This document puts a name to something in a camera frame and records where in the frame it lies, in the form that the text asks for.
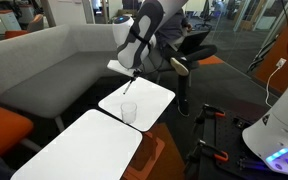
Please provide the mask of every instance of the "orange chair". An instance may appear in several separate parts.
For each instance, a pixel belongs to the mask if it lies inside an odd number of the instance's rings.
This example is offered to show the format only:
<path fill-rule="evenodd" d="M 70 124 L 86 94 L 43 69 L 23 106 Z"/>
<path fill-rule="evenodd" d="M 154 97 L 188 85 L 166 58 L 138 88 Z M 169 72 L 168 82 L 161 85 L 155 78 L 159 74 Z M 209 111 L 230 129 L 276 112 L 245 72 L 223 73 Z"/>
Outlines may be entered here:
<path fill-rule="evenodd" d="M 33 123 L 29 119 L 0 107 L 0 156 L 19 142 L 40 151 L 40 146 L 25 138 L 32 129 Z"/>
<path fill-rule="evenodd" d="M 21 36 L 42 29 L 44 29 L 43 15 L 37 14 L 34 19 L 28 24 L 27 30 L 5 31 L 5 39 Z"/>

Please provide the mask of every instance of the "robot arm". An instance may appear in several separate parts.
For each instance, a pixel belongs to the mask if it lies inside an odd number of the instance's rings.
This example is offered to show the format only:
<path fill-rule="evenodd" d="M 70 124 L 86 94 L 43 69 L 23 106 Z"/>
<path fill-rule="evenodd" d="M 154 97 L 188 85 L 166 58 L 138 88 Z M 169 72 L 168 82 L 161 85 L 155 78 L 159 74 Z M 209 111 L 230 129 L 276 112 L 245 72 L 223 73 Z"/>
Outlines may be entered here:
<path fill-rule="evenodd" d="M 154 33 L 188 0 L 145 0 L 136 19 L 122 16 L 114 21 L 118 62 L 126 69 L 137 69 L 154 45 Z"/>

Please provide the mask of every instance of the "blue light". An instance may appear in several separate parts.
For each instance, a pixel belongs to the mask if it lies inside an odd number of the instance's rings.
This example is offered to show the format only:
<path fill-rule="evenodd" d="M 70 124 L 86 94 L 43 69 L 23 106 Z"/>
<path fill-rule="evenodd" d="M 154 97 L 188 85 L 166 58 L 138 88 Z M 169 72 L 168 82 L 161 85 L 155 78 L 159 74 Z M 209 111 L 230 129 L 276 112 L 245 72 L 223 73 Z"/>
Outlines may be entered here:
<path fill-rule="evenodd" d="M 288 148 L 281 149 L 278 152 L 274 153 L 272 156 L 267 157 L 266 161 L 271 162 L 274 159 L 281 157 L 283 154 L 286 154 L 287 152 L 288 152 Z"/>
<path fill-rule="evenodd" d="M 284 148 L 284 149 L 281 149 L 280 151 L 279 151 L 279 153 L 281 153 L 281 154 L 285 154 L 285 153 L 287 153 L 288 152 L 288 148 Z"/>

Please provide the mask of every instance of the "clear plastic cup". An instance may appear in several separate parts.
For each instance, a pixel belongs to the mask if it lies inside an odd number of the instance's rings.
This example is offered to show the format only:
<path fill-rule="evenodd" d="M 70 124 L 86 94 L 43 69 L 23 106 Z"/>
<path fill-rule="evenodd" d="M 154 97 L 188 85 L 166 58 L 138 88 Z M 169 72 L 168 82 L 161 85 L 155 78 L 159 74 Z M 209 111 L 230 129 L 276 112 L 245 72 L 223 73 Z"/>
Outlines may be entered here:
<path fill-rule="evenodd" d="M 122 121 L 132 124 L 136 120 L 137 105 L 134 102 L 124 102 L 121 105 Z"/>

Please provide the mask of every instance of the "white cable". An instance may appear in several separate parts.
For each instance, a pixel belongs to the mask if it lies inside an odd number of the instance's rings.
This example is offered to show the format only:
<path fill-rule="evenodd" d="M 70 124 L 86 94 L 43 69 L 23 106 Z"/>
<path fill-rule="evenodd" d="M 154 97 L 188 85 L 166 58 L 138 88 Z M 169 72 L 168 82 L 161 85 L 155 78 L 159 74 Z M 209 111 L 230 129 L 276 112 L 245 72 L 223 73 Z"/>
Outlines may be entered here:
<path fill-rule="evenodd" d="M 268 91 L 268 86 L 270 84 L 270 80 L 272 78 L 272 76 L 279 70 L 281 69 L 281 67 L 276 68 L 276 70 L 270 75 L 270 77 L 268 78 L 267 84 L 266 84 L 266 99 L 265 99 L 265 103 L 269 106 L 272 107 L 272 105 L 270 105 L 267 101 L 268 101 L 268 97 L 270 96 L 270 92 Z"/>

